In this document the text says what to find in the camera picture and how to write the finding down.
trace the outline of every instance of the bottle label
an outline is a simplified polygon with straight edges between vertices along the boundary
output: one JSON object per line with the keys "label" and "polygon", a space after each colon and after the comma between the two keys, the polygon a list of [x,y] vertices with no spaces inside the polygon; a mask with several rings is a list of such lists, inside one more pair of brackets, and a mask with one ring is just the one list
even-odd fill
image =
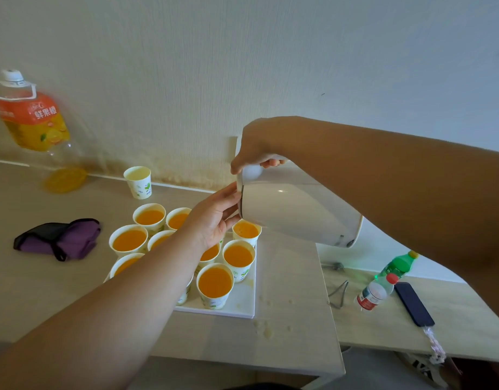
{"label": "bottle label", "polygon": [[45,152],[71,137],[57,105],[42,93],[27,101],[0,100],[0,118],[25,149]]}
{"label": "bottle label", "polygon": [[357,303],[366,310],[372,310],[376,305],[378,305],[381,299],[374,297],[370,292],[368,286],[364,288],[361,293],[357,295]]}

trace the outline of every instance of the table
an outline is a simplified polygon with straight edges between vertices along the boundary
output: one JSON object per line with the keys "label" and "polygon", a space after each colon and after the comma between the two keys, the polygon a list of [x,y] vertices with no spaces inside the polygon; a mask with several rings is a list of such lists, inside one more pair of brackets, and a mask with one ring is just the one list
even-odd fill
{"label": "table", "polygon": [[[56,195],[40,189],[32,168],[0,163],[0,341],[16,341],[99,286],[116,260],[109,236],[132,223],[139,205],[157,202],[169,212],[193,207],[206,196],[154,186],[150,198],[138,201],[124,181],[97,177],[77,191]],[[99,220],[102,231],[97,247],[81,261],[58,262],[12,249],[13,239],[32,227],[86,217]],[[315,244],[264,230],[258,260],[254,320],[174,312],[152,354],[343,375]]]}
{"label": "table", "polygon": [[[354,305],[374,272],[324,268],[323,273],[329,293],[349,280],[344,307],[332,310],[341,345],[431,354],[428,337],[414,324],[396,292],[369,313]],[[409,276],[402,281],[412,285],[433,317],[435,337],[448,356],[499,361],[499,318],[471,287]],[[336,305],[340,300],[341,293],[331,296]]]}

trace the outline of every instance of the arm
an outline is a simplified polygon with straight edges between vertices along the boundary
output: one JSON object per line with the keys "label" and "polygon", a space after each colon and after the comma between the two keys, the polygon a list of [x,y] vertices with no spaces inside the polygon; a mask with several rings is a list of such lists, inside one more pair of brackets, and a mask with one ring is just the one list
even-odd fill
{"label": "arm", "polygon": [[402,244],[464,278],[499,315],[499,153],[302,117],[244,129],[246,164],[302,170]]}
{"label": "arm", "polygon": [[0,356],[0,389],[125,388],[149,356],[203,252],[240,217],[235,184],[199,203],[172,237]]}

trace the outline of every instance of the person's left arm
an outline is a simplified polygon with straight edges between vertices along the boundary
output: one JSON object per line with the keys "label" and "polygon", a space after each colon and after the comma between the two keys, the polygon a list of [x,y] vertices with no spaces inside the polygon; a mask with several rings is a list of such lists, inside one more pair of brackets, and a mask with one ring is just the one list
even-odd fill
{"label": "person's left arm", "polygon": [[0,389],[125,388],[148,358],[205,250],[240,217],[232,183],[131,267],[0,355]]}

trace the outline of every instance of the person's left hand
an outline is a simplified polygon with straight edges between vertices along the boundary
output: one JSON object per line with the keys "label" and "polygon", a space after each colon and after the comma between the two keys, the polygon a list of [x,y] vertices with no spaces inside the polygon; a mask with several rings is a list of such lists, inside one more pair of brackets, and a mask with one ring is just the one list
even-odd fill
{"label": "person's left hand", "polygon": [[237,210],[240,197],[236,182],[227,185],[195,205],[182,228],[193,230],[202,238],[204,250],[210,249],[240,220],[238,214],[230,217]]}

